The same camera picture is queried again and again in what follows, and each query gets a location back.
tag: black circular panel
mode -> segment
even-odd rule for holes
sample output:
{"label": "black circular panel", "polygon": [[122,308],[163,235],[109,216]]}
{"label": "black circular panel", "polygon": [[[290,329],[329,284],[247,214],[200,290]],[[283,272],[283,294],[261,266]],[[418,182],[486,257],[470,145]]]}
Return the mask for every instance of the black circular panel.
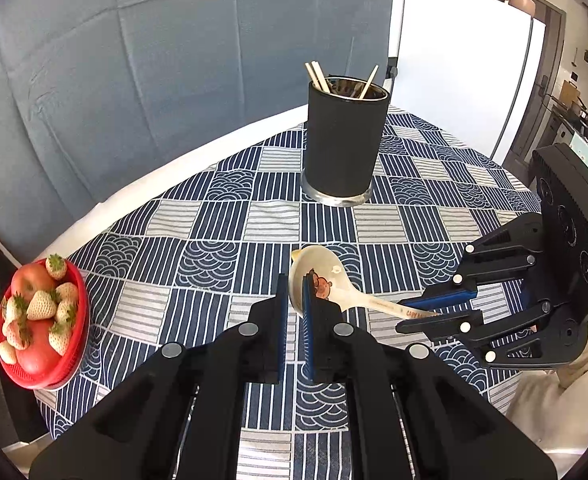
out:
{"label": "black circular panel", "polygon": [[565,241],[572,247],[576,245],[576,226],[572,216],[565,206],[558,206],[558,221],[561,223],[561,229],[565,235]]}
{"label": "black circular panel", "polygon": [[588,253],[585,251],[581,252],[581,274],[585,283],[588,284]]}
{"label": "black circular panel", "polygon": [[566,346],[575,343],[579,333],[577,323],[573,319],[566,319],[560,327],[561,343]]}
{"label": "black circular panel", "polygon": [[547,202],[549,205],[554,203],[554,196],[552,195],[552,190],[549,187],[548,181],[544,178],[539,179],[538,185],[540,186],[540,192],[543,195],[543,200]]}

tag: silver screw head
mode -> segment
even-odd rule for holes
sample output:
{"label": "silver screw head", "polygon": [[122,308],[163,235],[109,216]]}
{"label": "silver screw head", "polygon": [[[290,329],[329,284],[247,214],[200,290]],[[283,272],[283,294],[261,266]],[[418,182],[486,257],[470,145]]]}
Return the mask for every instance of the silver screw head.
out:
{"label": "silver screw head", "polygon": [[240,335],[244,336],[252,336],[258,333],[258,325],[256,323],[242,323],[238,326],[238,332]]}
{"label": "silver screw head", "polygon": [[425,359],[429,355],[429,348],[425,345],[417,343],[410,346],[410,355],[414,359]]}
{"label": "silver screw head", "polygon": [[161,354],[163,354],[163,357],[167,357],[167,359],[172,359],[173,357],[181,355],[182,351],[183,347],[178,343],[167,343],[161,349]]}
{"label": "silver screw head", "polygon": [[347,337],[354,333],[354,327],[349,323],[337,323],[334,325],[334,333],[336,335]]}

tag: tomato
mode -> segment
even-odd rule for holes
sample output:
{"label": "tomato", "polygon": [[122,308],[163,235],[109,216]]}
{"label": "tomato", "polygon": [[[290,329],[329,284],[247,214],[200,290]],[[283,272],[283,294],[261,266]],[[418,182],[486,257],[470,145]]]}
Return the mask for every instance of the tomato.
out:
{"label": "tomato", "polygon": [[56,282],[47,269],[40,264],[27,264],[20,267],[11,279],[11,293],[20,294],[27,303],[37,290],[52,290]]}
{"label": "tomato", "polygon": [[49,344],[49,327],[53,324],[53,319],[27,321],[31,330],[31,344],[26,350],[16,350],[16,358],[20,367],[30,375],[49,373],[61,359]]}

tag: checkered tablecloth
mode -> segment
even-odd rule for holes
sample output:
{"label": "checkered tablecloth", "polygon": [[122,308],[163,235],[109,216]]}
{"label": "checkered tablecloth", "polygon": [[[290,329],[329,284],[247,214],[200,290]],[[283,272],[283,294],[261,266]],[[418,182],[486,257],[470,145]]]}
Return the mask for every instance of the checkered tablecloth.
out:
{"label": "checkered tablecloth", "polygon": [[[251,146],[120,219],[76,251],[91,303],[88,349],[63,389],[37,392],[58,437],[162,344],[212,341],[273,295],[293,249],[322,244],[354,285],[388,300],[416,296],[449,279],[471,242],[526,211],[538,197],[452,135],[391,109],[373,178],[356,208],[313,202],[300,189],[305,125]],[[485,321],[520,310],[520,283],[481,286],[453,307]],[[349,322],[404,348],[422,336],[394,331],[396,318],[351,309]],[[479,394],[506,410],[518,374],[480,368],[453,342],[434,348]],[[243,415],[238,477],[348,478],[343,387],[303,373],[301,322],[290,306],[285,380],[251,384]]]}

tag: spoon handle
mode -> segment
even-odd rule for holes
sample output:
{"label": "spoon handle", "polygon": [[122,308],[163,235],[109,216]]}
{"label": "spoon handle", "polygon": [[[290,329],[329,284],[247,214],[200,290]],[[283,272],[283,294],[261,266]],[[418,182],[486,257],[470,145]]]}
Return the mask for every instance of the spoon handle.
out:
{"label": "spoon handle", "polygon": [[419,319],[422,317],[437,316],[435,312],[429,310],[420,310],[411,306],[392,303],[391,301],[379,300],[369,294],[363,294],[362,299],[364,300],[363,303],[365,303],[363,304],[364,307],[378,310],[390,316],[401,317],[402,319]]}

